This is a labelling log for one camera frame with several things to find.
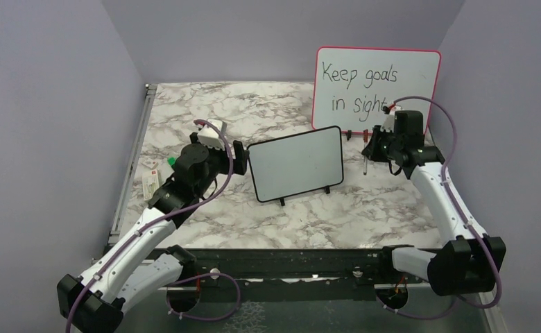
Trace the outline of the small black-framed whiteboard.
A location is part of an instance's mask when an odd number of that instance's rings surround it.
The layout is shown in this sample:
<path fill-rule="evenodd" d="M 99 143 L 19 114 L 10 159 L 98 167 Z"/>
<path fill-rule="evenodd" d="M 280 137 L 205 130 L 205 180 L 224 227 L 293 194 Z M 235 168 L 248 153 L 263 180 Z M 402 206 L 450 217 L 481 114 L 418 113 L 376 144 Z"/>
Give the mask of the small black-framed whiteboard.
<path fill-rule="evenodd" d="M 255 142 L 248 164 L 260 203 L 330 188 L 344 181 L 343 140 L 338 126 Z"/>

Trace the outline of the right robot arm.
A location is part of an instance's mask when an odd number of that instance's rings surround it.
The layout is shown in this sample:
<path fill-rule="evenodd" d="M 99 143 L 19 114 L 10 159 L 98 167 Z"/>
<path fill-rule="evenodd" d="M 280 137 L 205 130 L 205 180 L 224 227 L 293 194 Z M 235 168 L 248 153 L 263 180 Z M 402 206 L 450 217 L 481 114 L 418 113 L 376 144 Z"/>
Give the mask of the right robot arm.
<path fill-rule="evenodd" d="M 443 154 L 425 144 L 419 111 L 393 109 L 376 125 L 362 154 L 403 174 L 420 192 L 443 242 L 436 252 L 414 246 L 387 246 L 377 274 L 394 282 L 404 273 L 427 281 L 439 296 L 499 290 L 497 276 L 506 254 L 501 237 L 491 237 L 472 216 L 445 167 Z"/>

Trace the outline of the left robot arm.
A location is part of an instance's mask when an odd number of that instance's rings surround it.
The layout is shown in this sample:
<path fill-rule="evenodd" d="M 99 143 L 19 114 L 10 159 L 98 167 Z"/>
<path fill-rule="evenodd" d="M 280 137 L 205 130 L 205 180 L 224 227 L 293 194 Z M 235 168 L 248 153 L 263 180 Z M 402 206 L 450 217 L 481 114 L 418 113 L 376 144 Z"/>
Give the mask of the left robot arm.
<path fill-rule="evenodd" d="M 136 223 L 80 275 L 66 274 L 57 285 L 66 332 L 114 332 L 141 300 L 165 284 L 187 284 L 196 258 L 180 246 L 143 262 L 202 205 L 213 201 L 233 175 L 247 171 L 248 151 L 240 141 L 191 133 L 165 180 Z"/>

